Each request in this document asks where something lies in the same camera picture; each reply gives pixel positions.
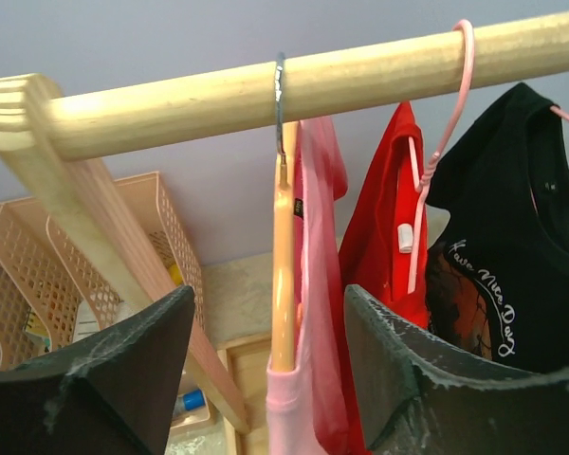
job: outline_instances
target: wooden hanger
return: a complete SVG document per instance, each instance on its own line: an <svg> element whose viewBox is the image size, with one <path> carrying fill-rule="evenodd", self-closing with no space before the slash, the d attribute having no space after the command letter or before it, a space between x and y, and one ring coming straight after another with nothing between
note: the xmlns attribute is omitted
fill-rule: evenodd
<svg viewBox="0 0 569 455"><path fill-rule="evenodd" d="M299 122L283 125L281 78L285 55L280 53L274 78L276 89L276 173L274 176L274 248L272 268L272 360L274 372L295 368L295 265L293 209L295 152Z"/></svg>

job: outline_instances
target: wooden rod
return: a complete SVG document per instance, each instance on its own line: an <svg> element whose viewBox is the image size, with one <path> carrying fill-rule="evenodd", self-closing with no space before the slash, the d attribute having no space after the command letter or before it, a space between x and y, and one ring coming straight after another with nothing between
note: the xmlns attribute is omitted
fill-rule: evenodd
<svg viewBox="0 0 569 455"><path fill-rule="evenodd" d="M569 71L569 11L475 36L475 88ZM463 55L462 33L447 32L287 60L284 121L454 92ZM78 160L267 126L274 65L51 100L47 134L63 159Z"/></svg>

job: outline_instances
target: hanging clothes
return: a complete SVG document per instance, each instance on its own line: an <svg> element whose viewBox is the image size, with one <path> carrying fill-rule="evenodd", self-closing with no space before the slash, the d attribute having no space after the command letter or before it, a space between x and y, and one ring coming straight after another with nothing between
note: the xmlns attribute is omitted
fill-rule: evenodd
<svg viewBox="0 0 569 455"><path fill-rule="evenodd" d="M296 296L303 319L295 370L267 369L270 454L342 455L348 424L331 305L343 305L334 201L346 193L347 176L330 118L302 121L297 144Z"/></svg>
<svg viewBox="0 0 569 455"><path fill-rule="evenodd" d="M359 284L403 318L428 326L424 270L427 227L424 213L415 292L408 295L411 255L398 249L398 226L413 225L419 193L413 185L409 137L415 144L420 175L423 142L408 102L396 109L377 147L358 197L357 206L340 246L341 280L344 286ZM358 404L343 327L343 308L334 308L335 331L341 365L341 382L350 423L350 449L365 450Z"/></svg>
<svg viewBox="0 0 569 455"><path fill-rule="evenodd" d="M508 366L569 366L569 168L551 100L519 83L443 157L427 304L444 340Z"/></svg>

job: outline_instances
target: blue bottle cap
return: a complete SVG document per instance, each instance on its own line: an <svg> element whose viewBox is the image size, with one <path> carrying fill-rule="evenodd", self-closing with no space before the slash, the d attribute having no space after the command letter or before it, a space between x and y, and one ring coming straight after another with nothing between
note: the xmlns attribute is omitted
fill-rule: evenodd
<svg viewBox="0 0 569 455"><path fill-rule="evenodd" d="M186 410L196 410L205 406L205 397L200 389L183 395L183 406Z"/></svg>

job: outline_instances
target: white ceiling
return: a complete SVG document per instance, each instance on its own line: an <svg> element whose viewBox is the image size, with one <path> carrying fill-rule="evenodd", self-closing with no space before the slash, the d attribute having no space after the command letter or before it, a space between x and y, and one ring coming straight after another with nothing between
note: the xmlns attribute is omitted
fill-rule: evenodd
<svg viewBox="0 0 569 455"><path fill-rule="evenodd" d="M569 0L0 0L0 77L42 72L67 95L569 9ZM569 112L569 73L530 82ZM472 92L453 140L507 86ZM454 96L413 104L426 155ZM335 116L350 189L338 231L352 213L394 106ZM566 130L569 154L569 129ZM107 159L115 177L161 171L204 264L271 249L272 128L212 137ZM0 201L26 192L0 162Z"/></svg>

